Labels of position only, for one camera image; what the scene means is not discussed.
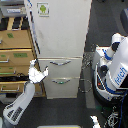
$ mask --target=drawer handle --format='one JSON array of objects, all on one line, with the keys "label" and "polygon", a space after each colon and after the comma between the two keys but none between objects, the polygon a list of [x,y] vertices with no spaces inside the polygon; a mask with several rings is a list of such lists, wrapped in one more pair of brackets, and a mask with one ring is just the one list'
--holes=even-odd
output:
[{"label": "drawer handle", "polygon": [[8,63],[9,59],[5,60],[5,61],[0,61],[0,63]]},{"label": "drawer handle", "polygon": [[14,72],[3,72],[3,73],[0,73],[0,75],[13,75],[15,73],[16,71],[14,70]]},{"label": "drawer handle", "polygon": [[20,87],[18,86],[18,88],[16,90],[3,90],[3,86],[1,87],[1,92],[18,92],[20,89]]},{"label": "drawer handle", "polygon": [[57,81],[57,80],[52,80],[52,82],[57,83],[57,84],[65,84],[67,82],[69,82],[70,80],[66,80],[66,81]]},{"label": "drawer handle", "polygon": [[70,63],[70,62],[71,62],[70,60],[68,60],[68,61],[66,61],[66,62],[64,62],[64,63],[57,63],[57,62],[54,62],[54,61],[50,61],[50,63],[55,64],[55,65],[58,65],[58,66],[65,65],[65,64],[68,64],[68,63]]}]

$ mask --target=black floor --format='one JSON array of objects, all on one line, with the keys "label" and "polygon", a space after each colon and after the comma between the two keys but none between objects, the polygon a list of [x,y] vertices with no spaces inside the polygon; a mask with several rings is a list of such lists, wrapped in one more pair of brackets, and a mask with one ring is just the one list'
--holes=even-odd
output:
[{"label": "black floor", "polygon": [[[85,52],[94,50],[93,44],[110,46],[111,36],[114,33],[127,35],[120,22],[120,12],[127,6],[127,0],[125,2],[121,2],[121,0],[92,1]],[[83,79],[86,74],[88,72],[83,70],[81,78]],[[84,85],[86,88],[84,81],[80,81],[82,89],[84,89]],[[36,128],[44,125],[79,125],[83,128],[92,128],[91,115],[98,117],[103,128],[105,118],[101,115],[100,105],[99,108],[97,105],[93,107],[92,100],[87,102],[88,98],[91,97],[94,99],[94,105],[97,104],[93,93],[87,95],[80,91],[77,99],[47,100],[46,98],[33,98],[16,128]],[[0,104],[0,115],[2,115],[5,106],[2,103]]]}]

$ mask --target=wooden drawer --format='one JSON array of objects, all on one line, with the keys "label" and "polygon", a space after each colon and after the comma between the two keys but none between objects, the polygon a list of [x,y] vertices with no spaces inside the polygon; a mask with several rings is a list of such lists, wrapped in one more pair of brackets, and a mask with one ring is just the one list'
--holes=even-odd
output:
[{"label": "wooden drawer", "polygon": [[76,79],[44,79],[47,99],[76,98],[79,78]]},{"label": "wooden drawer", "polygon": [[38,59],[40,69],[48,66],[48,78],[79,77],[82,66],[82,58],[67,59]]},{"label": "wooden drawer", "polygon": [[33,59],[31,49],[0,50],[0,66],[30,65]]},{"label": "wooden drawer", "polygon": [[[26,81],[0,82],[0,93],[23,92],[25,82]],[[39,84],[35,84],[35,92],[40,92],[40,91],[41,88]]]},{"label": "wooden drawer", "polygon": [[0,76],[28,75],[29,66],[0,67]]},{"label": "wooden drawer", "polygon": [[27,30],[0,31],[0,49],[31,48]]}]

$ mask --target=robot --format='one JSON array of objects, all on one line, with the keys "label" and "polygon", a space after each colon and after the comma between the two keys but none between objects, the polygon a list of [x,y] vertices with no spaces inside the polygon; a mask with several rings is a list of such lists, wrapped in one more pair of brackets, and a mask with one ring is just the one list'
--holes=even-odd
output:
[{"label": "robot", "polygon": [[3,111],[4,118],[0,118],[0,128],[14,128],[14,126],[18,124],[23,112],[34,96],[34,83],[38,83],[48,76],[48,67],[46,67],[42,73],[34,67],[35,63],[36,60],[30,61],[30,81],[25,83],[23,93],[13,103],[5,107]]},{"label": "robot", "polygon": [[96,47],[93,91],[104,103],[117,104],[128,89],[128,37],[116,33],[110,47]]}]

